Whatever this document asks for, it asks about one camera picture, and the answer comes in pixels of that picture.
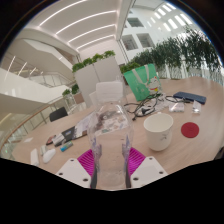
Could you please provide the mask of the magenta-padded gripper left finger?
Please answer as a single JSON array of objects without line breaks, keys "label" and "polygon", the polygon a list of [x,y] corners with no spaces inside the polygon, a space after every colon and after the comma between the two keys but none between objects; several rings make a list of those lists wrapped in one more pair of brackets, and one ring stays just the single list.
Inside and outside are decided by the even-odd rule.
[{"label": "magenta-padded gripper left finger", "polygon": [[92,150],[87,150],[77,159],[70,158],[56,175],[81,187],[95,189],[97,174]]}]

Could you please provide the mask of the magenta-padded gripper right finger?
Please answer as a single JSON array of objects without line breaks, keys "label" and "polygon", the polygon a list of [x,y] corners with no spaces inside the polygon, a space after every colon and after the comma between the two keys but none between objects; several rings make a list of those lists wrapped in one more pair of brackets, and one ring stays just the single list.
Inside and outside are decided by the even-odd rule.
[{"label": "magenta-padded gripper right finger", "polygon": [[127,163],[127,187],[140,188],[167,176],[167,172],[153,157],[144,156],[135,148],[131,148]]}]

